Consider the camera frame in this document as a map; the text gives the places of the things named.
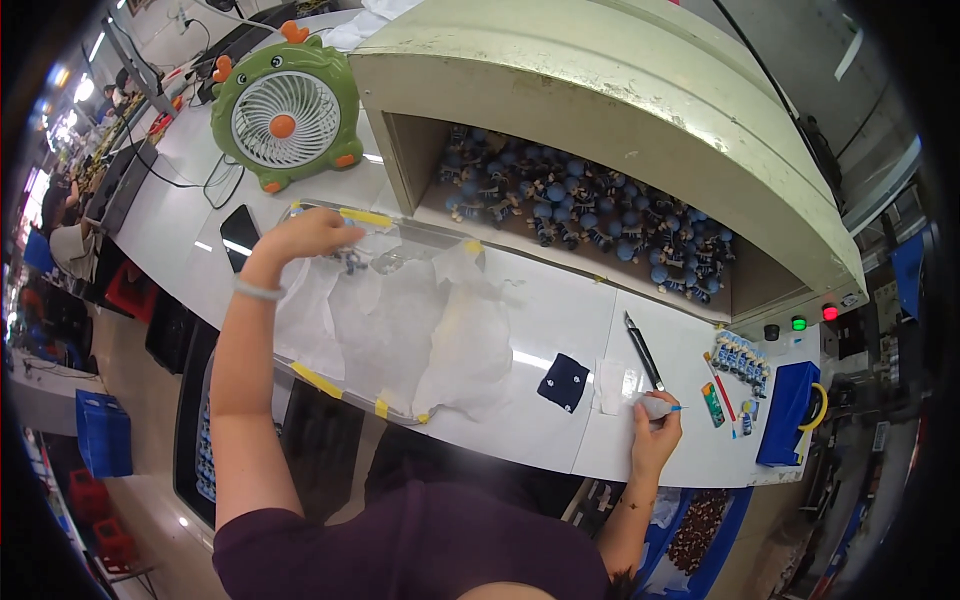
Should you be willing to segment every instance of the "smartphone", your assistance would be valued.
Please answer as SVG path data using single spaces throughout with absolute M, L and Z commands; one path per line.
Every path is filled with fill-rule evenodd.
M 251 255 L 253 246 L 260 239 L 246 204 L 240 204 L 220 225 L 220 237 L 223 238 L 233 272 L 240 273 L 247 256 Z

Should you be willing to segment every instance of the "cartoon fan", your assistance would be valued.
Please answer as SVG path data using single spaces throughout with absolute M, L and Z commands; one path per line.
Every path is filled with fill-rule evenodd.
M 324 48 L 294 21 L 285 43 L 257 50 L 236 66 L 217 59 L 210 126 L 217 146 L 274 193 L 292 180 L 344 168 L 363 155 L 357 139 L 360 97 L 347 57 Z

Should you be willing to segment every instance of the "white table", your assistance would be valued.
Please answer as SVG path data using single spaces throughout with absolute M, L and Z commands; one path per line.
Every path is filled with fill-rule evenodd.
M 326 26 L 305 25 L 311 30 Z M 154 165 L 158 173 L 172 180 L 183 180 L 182 176 L 196 183 L 205 181 L 221 154 L 213 141 L 209 113 L 209 105 L 185 108 L 171 124 L 157 145 L 162 154 Z M 201 188 L 178 189 L 148 175 L 116 235 L 117 245 L 164 290 L 220 328 L 232 294 L 232 270 L 219 228 L 240 204 L 248 206 L 261 233 L 277 223 L 290 202 L 301 198 L 399 214 L 362 110 L 357 131 L 367 158 L 356 167 L 294 182 L 273 196 L 260 190 L 256 177 L 248 173 L 219 210 L 212 209 Z M 702 354 L 712 349 L 712 325 L 512 252 L 487 249 L 486 265 L 494 284 L 509 280 L 505 301 L 515 358 L 509 400 L 483 422 L 441 408 L 430 422 L 417 426 L 418 431 L 525 465 L 625 481 L 633 438 L 630 411 L 610 416 L 592 409 L 588 384 L 570 415 L 540 397 L 537 387 L 558 352 L 592 372 L 596 359 L 604 357 L 642 371 L 623 325 L 623 310 L 628 309 L 667 389 L 689 407 L 683 413 L 684 437 L 663 472 L 663 485 L 742 487 L 800 478 L 802 467 L 762 468 L 754 461 L 766 422 L 766 403 L 749 438 L 732 440 L 729 423 L 713 428 L 700 394 L 710 381 Z M 798 340 L 779 364 L 812 360 L 819 365 L 819 328 L 810 328 Z M 742 404 L 749 394 L 747 386 L 731 378 L 724 382 L 734 406 Z

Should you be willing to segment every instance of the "tile floor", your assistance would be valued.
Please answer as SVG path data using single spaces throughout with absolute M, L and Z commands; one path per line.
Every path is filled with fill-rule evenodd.
M 180 377 L 158 365 L 144 349 L 143 323 L 103 311 L 94 316 L 93 353 L 108 391 L 131 417 L 135 475 L 108 480 L 110 496 L 141 552 L 156 565 L 152 580 L 161 600 L 227 598 L 210 559 L 213 532 L 173 490 L 174 429 Z M 383 421 L 364 421 L 350 502 L 328 523 L 342 523 L 363 510 L 363 483 L 383 433 Z M 764 539 L 799 505 L 804 484 L 758 488 L 708 600 L 743 597 L 744 582 L 760 557 Z M 187 525 L 180 524 L 185 518 Z M 148 596 L 137 584 L 118 591 L 131 600 Z

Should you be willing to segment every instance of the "white bracelet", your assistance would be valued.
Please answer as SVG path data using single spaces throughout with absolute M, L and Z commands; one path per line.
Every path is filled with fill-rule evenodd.
M 281 300 L 287 295 L 287 291 L 282 287 L 278 290 L 267 290 L 262 287 L 257 287 L 251 283 L 247 283 L 240 278 L 240 275 L 233 276 L 233 291 L 240 292 L 244 296 L 250 296 L 251 298 L 268 300 L 271 302 Z

